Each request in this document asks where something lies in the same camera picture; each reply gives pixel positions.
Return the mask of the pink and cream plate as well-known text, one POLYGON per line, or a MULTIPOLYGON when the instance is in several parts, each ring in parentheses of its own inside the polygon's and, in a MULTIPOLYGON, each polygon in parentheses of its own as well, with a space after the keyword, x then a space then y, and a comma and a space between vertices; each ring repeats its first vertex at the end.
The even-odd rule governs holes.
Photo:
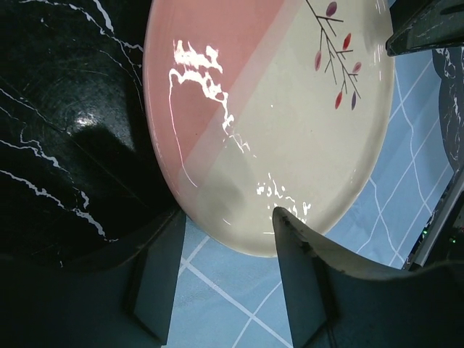
POLYGON ((327 233, 384 142, 391 35, 387 1, 154 1, 146 118, 183 211, 258 257, 276 255, 276 207, 327 233))

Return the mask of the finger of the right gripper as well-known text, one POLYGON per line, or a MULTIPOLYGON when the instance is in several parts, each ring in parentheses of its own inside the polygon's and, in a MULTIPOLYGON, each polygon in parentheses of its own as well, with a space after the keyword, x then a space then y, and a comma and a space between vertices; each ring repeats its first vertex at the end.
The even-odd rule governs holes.
POLYGON ((396 0, 390 15, 390 57, 463 45, 463 0, 396 0))

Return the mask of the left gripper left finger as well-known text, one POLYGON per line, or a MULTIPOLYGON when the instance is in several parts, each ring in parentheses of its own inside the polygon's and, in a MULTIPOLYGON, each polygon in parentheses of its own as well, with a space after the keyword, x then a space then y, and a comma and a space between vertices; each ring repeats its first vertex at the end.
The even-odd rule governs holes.
POLYGON ((162 347, 186 216, 172 210, 62 268, 1 256, 3 347, 162 347))

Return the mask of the blue checked cloth napkin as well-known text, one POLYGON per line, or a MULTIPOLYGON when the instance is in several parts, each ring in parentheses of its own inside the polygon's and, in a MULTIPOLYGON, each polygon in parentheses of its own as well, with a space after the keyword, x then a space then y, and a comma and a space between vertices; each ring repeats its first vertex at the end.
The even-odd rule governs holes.
MULTIPOLYGON (((335 242, 400 268, 453 177, 429 51, 398 57, 385 142, 335 242)), ((278 261, 235 252, 186 224, 169 347, 290 347, 278 261)))

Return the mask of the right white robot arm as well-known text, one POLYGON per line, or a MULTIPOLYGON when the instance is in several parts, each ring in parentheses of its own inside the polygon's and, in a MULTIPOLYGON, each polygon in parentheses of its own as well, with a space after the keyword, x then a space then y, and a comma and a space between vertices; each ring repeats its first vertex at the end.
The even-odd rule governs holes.
POLYGON ((463 258, 463 2, 396 1, 390 8, 390 57, 430 50, 441 79, 439 122, 454 171, 403 268, 463 258))

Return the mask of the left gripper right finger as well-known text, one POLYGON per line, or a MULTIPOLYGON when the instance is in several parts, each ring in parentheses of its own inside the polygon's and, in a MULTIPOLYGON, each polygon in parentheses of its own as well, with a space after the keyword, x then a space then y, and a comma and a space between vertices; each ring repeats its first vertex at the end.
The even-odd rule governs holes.
POLYGON ((362 257, 273 210, 295 347, 461 347, 463 263, 399 270, 362 257))

